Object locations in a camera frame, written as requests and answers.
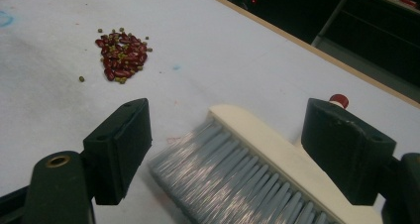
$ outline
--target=gray bristles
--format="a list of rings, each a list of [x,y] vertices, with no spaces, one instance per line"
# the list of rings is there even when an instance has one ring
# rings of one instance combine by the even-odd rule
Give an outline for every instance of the gray bristles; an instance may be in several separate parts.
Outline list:
[[[281,173],[271,173],[214,121],[157,155],[150,169],[194,223],[328,223]]]

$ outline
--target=brush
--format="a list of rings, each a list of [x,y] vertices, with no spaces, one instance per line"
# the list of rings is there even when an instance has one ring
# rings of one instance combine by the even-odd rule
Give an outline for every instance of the brush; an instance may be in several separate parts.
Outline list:
[[[192,223],[382,223],[250,112],[209,110],[202,125],[149,162]]]

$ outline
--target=red cap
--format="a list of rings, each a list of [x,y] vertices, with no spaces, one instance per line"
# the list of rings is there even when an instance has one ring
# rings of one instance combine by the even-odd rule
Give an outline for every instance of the red cap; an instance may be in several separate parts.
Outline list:
[[[330,102],[338,102],[344,107],[344,109],[349,106],[349,99],[347,99],[347,97],[343,94],[334,94],[331,96]]]

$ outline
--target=blue stain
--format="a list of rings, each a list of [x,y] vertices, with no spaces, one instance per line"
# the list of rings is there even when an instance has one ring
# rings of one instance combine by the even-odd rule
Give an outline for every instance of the blue stain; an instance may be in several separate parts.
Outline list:
[[[0,28],[7,27],[12,23],[13,17],[3,11],[0,11]]]

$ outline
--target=clamp jaw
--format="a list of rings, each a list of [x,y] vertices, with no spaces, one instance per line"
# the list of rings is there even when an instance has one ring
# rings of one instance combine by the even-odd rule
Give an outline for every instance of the clamp jaw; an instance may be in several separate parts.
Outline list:
[[[83,140],[34,167],[31,184],[0,198],[0,223],[95,223],[91,199],[118,205],[152,145],[149,102],[123,104]]]
[[[302,146],[353,205],[385,199],[386,223],[420,223],[420,154],[392,156],[396,142],[347,110],[310,98]]]

